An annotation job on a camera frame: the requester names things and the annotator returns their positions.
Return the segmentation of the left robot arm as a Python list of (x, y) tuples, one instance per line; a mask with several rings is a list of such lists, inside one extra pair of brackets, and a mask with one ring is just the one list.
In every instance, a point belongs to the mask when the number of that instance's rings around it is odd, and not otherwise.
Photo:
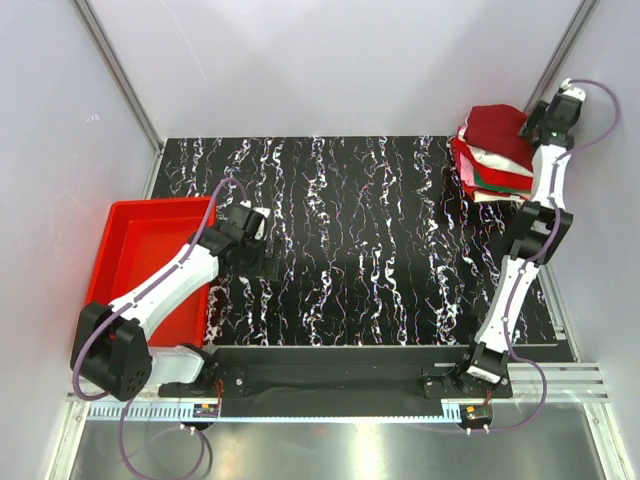
[(130, 292), (80, 312), (70, 366), (77, 397), (134, 399), (145, 387), (196, 396), (215, 386), (210, 354), (189, 343), (152, 347), (154, 332), (188, 297), (219, 275), (272, 280), (282, 242), (269, 239), (271, 211), (248, 201), (201, 226), (166, 265)]

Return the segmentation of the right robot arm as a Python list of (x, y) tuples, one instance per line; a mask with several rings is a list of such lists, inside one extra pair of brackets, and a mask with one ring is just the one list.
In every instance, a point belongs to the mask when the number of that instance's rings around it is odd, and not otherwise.
[(564, 174), (574, 147), (571, 128), (586, 100), (585, 91), (564, 84), (549, 102), (540, 101), (520, 135), (534, 148), (531, 196), (519, 207), (505, 235), (499, 283), (470, 351), (454, 371), (454, 384), (476, 396), (507, 375), (508, 341), (531, 283), (568, 232), (573, 215), (565, 210)]

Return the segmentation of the dark red t-shirt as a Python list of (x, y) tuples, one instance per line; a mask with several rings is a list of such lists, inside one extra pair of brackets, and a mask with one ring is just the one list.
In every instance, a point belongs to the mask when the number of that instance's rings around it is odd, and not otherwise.
[(527, 115), (506, 104), (471, 108), (466, 119), (464, 139), (470, 146), (506, 158), (522, 171), (533, 172), (533, 149), (519, 132)]

